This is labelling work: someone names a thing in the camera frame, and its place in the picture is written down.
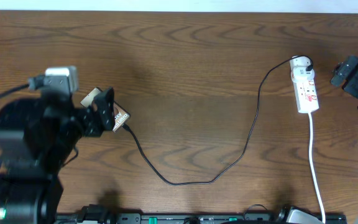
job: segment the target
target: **outlet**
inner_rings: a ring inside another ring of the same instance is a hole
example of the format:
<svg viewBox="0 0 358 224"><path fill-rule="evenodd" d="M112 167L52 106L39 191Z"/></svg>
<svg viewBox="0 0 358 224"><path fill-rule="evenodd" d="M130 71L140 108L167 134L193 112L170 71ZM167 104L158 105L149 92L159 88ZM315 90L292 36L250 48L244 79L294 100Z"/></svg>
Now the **outlet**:
<svg viewBox="0 0 358 224"><path fill-rule="evenodd" d="M293 83L299 113L309 113L319 108L314 80Z"/></svg>

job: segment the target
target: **power adapter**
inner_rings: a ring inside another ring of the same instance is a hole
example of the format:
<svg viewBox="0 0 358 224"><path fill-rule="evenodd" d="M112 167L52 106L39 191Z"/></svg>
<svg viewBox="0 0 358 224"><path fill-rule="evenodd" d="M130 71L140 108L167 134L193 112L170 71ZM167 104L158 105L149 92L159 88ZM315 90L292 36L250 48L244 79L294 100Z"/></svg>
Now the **power adapter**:
<svg viewBox="0 0 358 224"><path fill-rule="evenodd" d="M291 79L295 89L296 105L299 113L310 113L319 108L316 86L314 85L314 70L307 57L290 60Z"/></svg>

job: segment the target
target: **white cable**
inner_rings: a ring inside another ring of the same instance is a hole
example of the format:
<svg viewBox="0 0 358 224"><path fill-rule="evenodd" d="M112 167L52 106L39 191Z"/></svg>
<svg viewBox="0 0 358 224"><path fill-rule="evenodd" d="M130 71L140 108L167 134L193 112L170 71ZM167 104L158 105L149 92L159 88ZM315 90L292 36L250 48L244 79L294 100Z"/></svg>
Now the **white cable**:
<svg viewBox="0 0 358 224"><path fill-rule="evenodd" d="M313 178L314 189L316 190L318 204L321 210L321 219L323 223L326 223L326 212L324 211L323 201L321 200L320 191L318 189L318 184L316 179L316 172L314 171L314 165L313 165L313 120L311 119L311 112L309 112L308 115L309 115L309 124L310 124L310 142L309 142L310 170L311 170L311 176Z"/></svg>

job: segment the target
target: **green switch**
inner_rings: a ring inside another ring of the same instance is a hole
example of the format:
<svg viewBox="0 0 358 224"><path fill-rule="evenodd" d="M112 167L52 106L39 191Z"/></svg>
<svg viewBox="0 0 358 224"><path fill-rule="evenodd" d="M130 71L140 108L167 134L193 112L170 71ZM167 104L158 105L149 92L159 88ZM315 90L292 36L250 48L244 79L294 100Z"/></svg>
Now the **green switch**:
<svg viewBox="0 0 358 224"><path fill-rule="evenodd" d="M150 217L150 218L149 218L149 224L157 224L157 218L155 218L155 217Z"/></svg>

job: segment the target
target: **wooden table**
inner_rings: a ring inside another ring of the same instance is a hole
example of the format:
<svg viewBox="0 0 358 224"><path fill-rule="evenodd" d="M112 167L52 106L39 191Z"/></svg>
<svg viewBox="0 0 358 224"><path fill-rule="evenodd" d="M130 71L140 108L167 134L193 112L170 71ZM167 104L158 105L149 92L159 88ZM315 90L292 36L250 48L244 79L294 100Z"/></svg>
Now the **wooden table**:
<svg viewBox="0 0 358 224"><path fill-rule="evenodd" d="M314 159L327 212L358 216L358 101L331 71L358 55L358 15L0 11L0 92L47 67L76 65L80 90L113 86L128 125L173 182L209 180L236 160L258 85L292 55L314 60L320 109ZM309 124L296 110L289 63L262 89L244 158L211 185L171 187L124 130L78 143L60 173L60 212L89 203L143 212L243 212L285 203L319 212L308 164ZM0 108L27 90L0 101Z"/></svg>

